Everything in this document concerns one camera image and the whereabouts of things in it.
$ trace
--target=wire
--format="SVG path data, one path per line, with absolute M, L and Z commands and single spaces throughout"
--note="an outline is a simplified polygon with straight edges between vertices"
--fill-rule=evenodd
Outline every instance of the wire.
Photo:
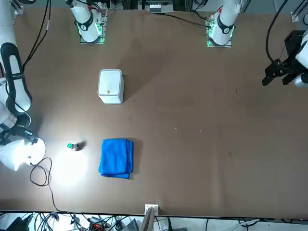
M 290 221 L 286 221 L 285 219 L 281 219 L 283 221 L 283 223 L 286 223 L 286 224 L 291 224 L 293 222 L 292 219 L 290 219 Z
M 197 11 L 192 10 L 193 13 L 195 13 L 196 15 L 198 15 L 199 18 L 206 20 L 208 17 L 202 17 Z
M 34 214 L 34 213 L 25 213 L 22 217 L 21 217 L 21 219 L 23 219 L 26 215 L 28 215 L 28 214 Z
M 303 17 L 303 24 L 305 24 L 306 26 L 308 26 L 308 24 L 305 22 L 305 17 L 306 17 L 307 14 L 308 14 L 308 12 L 306 14 L 304 14 L 304 17 Z
M 284 48 L 285 48 L 285 46 L 283 47 L 283 49 L 282 49 L 282 51 L 281 51 L 281 54 L 280 54 L 280 56 L 279 56 L 279 59 L 280 59 L 281 56 L 282 56 L 282 53 L 283 53 L 283 51 L 284 51 Z
M 100 6 L 98 4 L 96 4 L 95 2 L 93 2 L 92 5 L 96 6 L 99 10 L 101 9 Z
M 43 29 L 43 26 L 44 26 L 44 23 L 45 23 L 45 19 L 46 19 L 46 14 L 47 14 L 47 9 L 48 9 L 48 5 L 49 5 L 49 15 L 48 15 L 48 22 L 47 22 L 47 26 L 46 26 L 46 31 L 45 31 L 45 34 L 43 36 L 43 38 L 40 40 L 40 42 L 38 43 L 39 41 L 39 37 L 40 37 L 40 34 L 42 32 L 42 29 Z M 40 44 L 42 43 L 42 41 L 44 40 L 44 38 L 46 37 L 46 34 L 47 34 L 47 31 L 48 31 L 48 28 L 49 28 L 49 22 L 50 22 L 50 17 L 51 17 L 51 0 L 47 0 L 47 3 L 46 3 L 46 8 L 45 8 L 45 13 L 44 13 L 44 17 L 43 17 L 43 21 L 41 23 L 41 26 L 40 26 L 40 29 L 39 29 L 39 33 L 38 33 L 38 36 L 35 40 L 35 43 L 26 59 L 26 61 L 24 62 L 23 64 L 23 68 L 25 68 L 26 64 L 31 60 L 32 56 L 34 55 L 34 53 L 36 52 L 37 48 L 40 46 Z
M 280 69 L 290 71 L 290 70 L 292 70 L 292 69 L 287 68 L 287 67 L 284 67 L 284 66 L 280 66 L 278 63 L 276 63 L 276 62 L 272 59 L 272 57 L 270 56 L 270 52 L 269 52 L 269 37 L 270 37 L 269 35 L 270 35 L 270 31 L 271 31 L 271 29 L 272 29 L 272 27 L 273 27 L 273 25 L 274 25 L 274 23 L 275 23 L 275 21 L 276 21 L 278 15 L 279 15 L 279 13 L 280 13 L 280 11 L 283 9 L 283 7 L 285 6 L 285 4 L 286 4 L 287 2 L 288 2 L 288 0 L 284 0 L 284 2 L 282 3 L 282 5 L 280 6 L 279 10 L 278 10 L 277 13 L 275 14 L 275 16 L 274 16 L 272 22 L 270 23 L 269 30 L 268 30 L 267 35 L 266 35 L 265 49 L 266 49 L 266 54 L 267 54 L 269 60 L 270 60 L 273 64 L 276 64 Z
M 86 218 L 86 216 L 85 215 L 83 215 L 83 214 L 81 214 L 87 221 L 88 221 L 88 219 L 90 219 L 90 218 Z
M 189 21 L 189 20 L 187 20 L 187 19 L 184 19 L 184 18 L 180 18 L 180 17 L 174 16 L 174 15 L 165 14 L 165 16 L 169 16 L 169 17 L 177 18 L 177 19 L 179 19 L 179 20 L 182 20 L 182 21 L 187 22 L 187 23 L 191 23 L 191 24 L 196 25 L 196 26 L 201 26 L 201 27 L 210 28 L 210 26 L 206 26 L 206 25 L 203 25 L 203 24 L 200 24 L 200 23 L 195 23 L 195 22 L 192 22 L 192 21 Z
M 46 160 L 46 159 L 50 160 L 50 168 L 49 168 L 48 174 L 46 173 L 46 170 L 40 165 L 40 163 L 42 163 L 42 162 L 43 162 L 44 160 Z M 41 161 L 39 161 L 36 165 L 34 165 L 34 164 L 32 164 L 32 163 L 30 163 L 30 165 L 33 166 L 32 170 L 30 171 L 30 176 L 29 176 L 30 181 L 31 181 L 33 184 L 35 184 L 35 185 L 37 185 L 37 186 L 39 186 L 39 187 L 48 186 L 49 189 L 50 189 L 50 192 L 51 192 L 52 204 L 53 204 L 53 206 L 55 207 L 55 209 L 56 209 L 58 212 L 60 212 L 60 213 L 68 213 L 68 214 L 71 216 L 73 222 L 76 223 L 77 226 L 80 226 L 81 228 L 87 230 L 85 227 L 83 227 L 82 225 L 80 225 L 80 223 L 76 220 L 76 217 L 74 217 L 70 212 L 68 212 L 68 211 L 63 211 L 63 210 L 59 210 L 59 209 L 57 208 L 57 206 L 56 206 L 56 204 L 55 204 L 55 202 L 54 202 L 53 191 L 52 191 L 51 186 L 50 186 L 50 173 L 51 173 L 51 168 L 52 168 L 52 160 L 51 160 L 49 157 L 45 157 L 45 158 L 43 158 Z M 33 171 L 34 171 L 37 167 L 40 168 L 40 169 L 42 169 L 43 172 L 44 172 L 44 175 L 45 175 L 45 182 L 44 182 L 43 184 L 36 183 L 36 182 L 34 182 L 34 181 L 32 180 L 32 178 L 31 178 Z
M 125 216 L 123 218 L 121 218 L 120 220 L 116 221 L 115 224 L 113 226 L 111 226 L 108 230 L 112 230 L 114 228 L 114 226 L 116 226 L 117 223 L 119 223 L 121 220 L 127 218 L 128 216 Z
M 5 90 L 6 90 L 7 95 L 14 101 L 14 104 L 28 116 L 29 122 L 28 122 L 28 124 L 25 126 L 25 127 L 28 127 L 28 126 L 32 123 L 32 118 L 31 118 L 30 114 L 29 114 L 28 112 L 26 112 L 24 108 L 22 108 L 21 106 L 19 106 L 19 104 L 16 103 L 16 100 L 9 94 L 9 91 L 8 91 L 8 82 L 5 83 Z
M 238 219 L 238 222 L 239 222 L 239 224 L 241 224 L 243 227 L 250 227 L 250 226 L 254 226 L 255 224 L 257 224 L 257 222 L 258 221 L 255 221 L 254 223 L 252 223 L 252 224 L 247 224 L 247 225 L 243 225 L 242 223 L 241 223 L 241 218 L 239 218 Z
M 197 6 L 197 8 L 194 9 L 194 10 L 195 10 L 195 11 L 198 10 L 199 7 L 202 6 L 202 4 L 203 4 L 203 6 L 205 6 L 205 5 L 207 4 L 207 2 L 208 2 L 208 0 L 203 0 L 203 1 L 201 1 L 201 3 L 200 3 L 200 4 Z
M 156 220 L 156 222 L 157 222 L 157 225 L 158 225 L 159 231 L 161 231 L 161 229 L 160 229 L 160 225 L 159 225 L 159 221 L 158 221 L 158 219 L 157 219 L 157 216 L 155 216 L 155 220 Z
M 255 219 L 255 220 L 250 220 L 250 221 L 246 221 L 246 222 L 243 222 L 243 223 L 240 223 L 240 224 L 236 224 L 230 228 L 227 228 L 226 230 L 223 230 L 223 231 L 233 231 L 235 230 L 236 228 L 240 227 L 240 226 L 243 226 L 243 225 L 249 225 L 250 223 L 255 223 L 255 222 L 258 222 L 260 221 L 260 219 Z
M 205 231 L 207 231 L 207 225 L 208 225 L 209 219 L 207 219 L 206 224 L 205 224 Z
M 299 4 L 299 6 L 295 9 L 295 11 L 292 13 L 292 15 L 295 14 L 295 12 L 299 9 L 299 7 L 300 7 L 301 5 L 303 5 L 303 3 L 304 3 L 305 1 L 306 1 L 306 0 L 303 0 L 303 1 Z
M 76 0 L 76 1 L 79 1 L 80 3 L 83 3 L 83 4 L 88 4 L 87 2 L 84 2 L 84 1 L 80 1 L 80 0 Z

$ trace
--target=folded blue towel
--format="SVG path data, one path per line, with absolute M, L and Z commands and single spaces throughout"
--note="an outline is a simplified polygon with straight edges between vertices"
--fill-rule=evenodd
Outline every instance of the folded blue towel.
M 129 174 L 133 172 L 133 141 L 126 139 L 103 140 L 98 171 L 104 177 L 129 179 Z

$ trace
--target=brown table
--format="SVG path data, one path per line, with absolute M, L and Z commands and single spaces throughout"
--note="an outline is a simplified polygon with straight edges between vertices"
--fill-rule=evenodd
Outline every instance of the brown table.
M 42 14 L 27 9 L 17 18 L 23 60 Z M 203 28 L 175 18 L 115 11 L 99 46 L 80 45 L 70 10 L 53 8 L 26 81 L 32 129 L 53 159 L 57 207 L 143 214 L 144 204 L 159 204 L 162 215 L 308 218 L 308 91 L 280 80 L 261 85 L 272 18 L 240 15 L 233 48 L 224 49 L 207 48 Z M 269 44 L 274 58 L 293 29 L 289 16 L 278 18 Z M 97 96 L 101 69 L 125 75 L 122 105 Z M 98 172 L 102 140 L 114 137 L 135 142 L 130 180 Z M 69 161 L 67 143 L 83 140 L 86 147 Z M 30 170 L 0 166 L 0 209 L 54 210 L 48 187 L 32 184 Z M 43 173 L 33 177 L 42 181 Z

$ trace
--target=bright light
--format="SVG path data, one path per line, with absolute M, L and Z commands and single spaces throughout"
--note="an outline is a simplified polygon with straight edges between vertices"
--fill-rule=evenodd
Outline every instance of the bright light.
M 76 184 L 85 177 L 88 157 L 79 152 L 64 151 L 58 154 L 52 165 L 53 182 L 63 186 Z
M 17 140 L 0 147 L 0 160 L 8 168 L 17 171 L 25 160 L 25 141 Z

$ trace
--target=white box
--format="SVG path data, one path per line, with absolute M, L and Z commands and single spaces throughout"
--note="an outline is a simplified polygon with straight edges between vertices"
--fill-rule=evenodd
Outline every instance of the white box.
M 121 70 L 101 70 L 97 94 L 104 103 L 123 102 L 124 80 Z

